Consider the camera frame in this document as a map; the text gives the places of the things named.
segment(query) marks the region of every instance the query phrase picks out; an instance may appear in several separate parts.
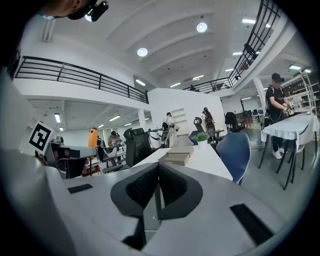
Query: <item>white pillar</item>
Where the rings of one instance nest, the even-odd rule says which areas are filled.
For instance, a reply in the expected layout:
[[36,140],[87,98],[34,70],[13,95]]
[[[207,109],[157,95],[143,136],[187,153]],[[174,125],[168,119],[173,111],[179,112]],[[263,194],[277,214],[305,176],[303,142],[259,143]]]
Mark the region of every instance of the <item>white pillar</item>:
[[264,90],[264,86],[262,85],[260,78],[254,77],[253,82],[259,94],[263,113],[265,113],[266,112],[266,91]]
[[140,127],[143,128],[143,130],[146,132],[147,131],[147,125],[146,125],[146,120],[145,120],[145,112],[143,109],[138,109],[138,116],[139,116],[139,121],[140,121]]

